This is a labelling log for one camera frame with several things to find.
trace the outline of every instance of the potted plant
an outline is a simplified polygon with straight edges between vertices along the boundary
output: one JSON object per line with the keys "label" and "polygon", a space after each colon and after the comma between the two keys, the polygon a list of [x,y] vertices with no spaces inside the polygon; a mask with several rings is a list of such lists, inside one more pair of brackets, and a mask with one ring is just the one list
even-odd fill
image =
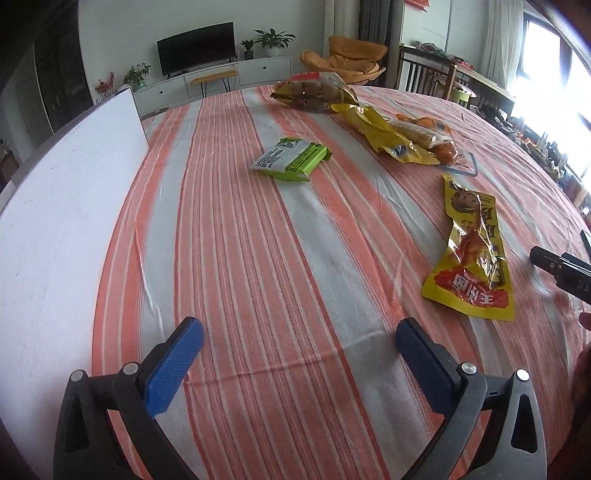
{"label": "potted plant", "polygon": [[103,82],[99,79],[99,83],[95,86],[95,92],[107,98],[113,93],[113,83],[115,81],[115,72],[109,73],[109,80]]}
{"label": "potted plant", "polygon": [[254,53],[252,52],[251,48],[254,46],[254,40],[242,40],[240,45],[244,47],[244,60],[252,60],[254,58]]}
{"label": "potted plant", "polygon": [[129,71],[123,79],[123,83],[131,85],[133,90],[136,91],[138,88],[145,87],[146,81],[144,80],[144,75],[147,75],[149,72],[150,65],[146,65],[145,63],[138,63],[135,67],[131,66],[129,68]]}
{"label": "potted plant", "polygon": [[278,57],[281,53],[282,48],[286,48],[290,41],[296,37],[291,33],[279,32],[271,29],[270,32],[263,32],[262,30],[255,30],[259,34],[259,37],[255,40],[255,43],[260,43],[263,48],[268,48],[268,55],[270,57]]}

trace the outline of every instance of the white curtain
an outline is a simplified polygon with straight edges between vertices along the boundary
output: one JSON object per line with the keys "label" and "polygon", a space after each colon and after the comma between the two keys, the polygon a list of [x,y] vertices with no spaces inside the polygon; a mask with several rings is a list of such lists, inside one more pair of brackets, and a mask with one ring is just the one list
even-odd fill
{"label": "white curtain", "polygon": [[489,0],[482,74],[507,89],[515,79],[523,32],[523,0]]}
{"label": "white curtain", "polygon": [[359,34],[359,0],[325,0],[324,56],[330,54],[329,37],[342,35],[357,38]]}

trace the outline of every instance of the screw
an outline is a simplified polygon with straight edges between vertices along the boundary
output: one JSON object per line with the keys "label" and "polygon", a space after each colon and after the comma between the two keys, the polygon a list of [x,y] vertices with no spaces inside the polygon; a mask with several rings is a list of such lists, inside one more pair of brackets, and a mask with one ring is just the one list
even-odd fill
{"label": "screw", "polygon": [[139,365],[135,362],[130,362],[123,367],[123,373],[125,375],[136,374],[139,370]]}
{"label": "screw", "polygon": [[72,380],[73,382],[78,382],[79,380],[82,380],[82,377],[84,377],[83,370],[74,370],[70,375],[70,380]]}
{"label": "screw", "polygon": [[462,363],[462,371],[467,375],[474,375],[478,370],[476,369],[476,365],[470,362],[464,362]]}
{"label": "screw", "polygon": [[517,378],[519,378],[522,382],[527,382],[530,379],[530,375],[526,370],[520,368],[517,371]]}

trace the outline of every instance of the blue gripper pad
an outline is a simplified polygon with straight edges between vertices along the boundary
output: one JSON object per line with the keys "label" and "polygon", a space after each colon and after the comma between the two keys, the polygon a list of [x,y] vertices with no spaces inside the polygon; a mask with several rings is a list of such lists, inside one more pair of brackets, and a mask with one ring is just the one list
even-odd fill
{"label": "blue gripper pad", "polygon": [[431,341],[415,319],[404,319],[398,324],[395,342],[431,409],[450,417],[456,408],[454,398],[460,381],[454,371],[457,363],[444,347]]}
{"label": "blue gripper pad", "polygon": [[194,318],[148,378],[144,405],[152,417],[168,410],[183,377],[203,346],[203,339],[203,325]]}

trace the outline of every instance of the window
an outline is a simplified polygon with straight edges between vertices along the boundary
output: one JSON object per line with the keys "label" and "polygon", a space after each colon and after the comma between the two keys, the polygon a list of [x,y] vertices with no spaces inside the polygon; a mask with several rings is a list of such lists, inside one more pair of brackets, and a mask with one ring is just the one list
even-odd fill
{"label": "window", "polygon": [[513,115],[569,156],[570,168],[591,189],[591,76],[550,24],[524,14],[524,36]]}

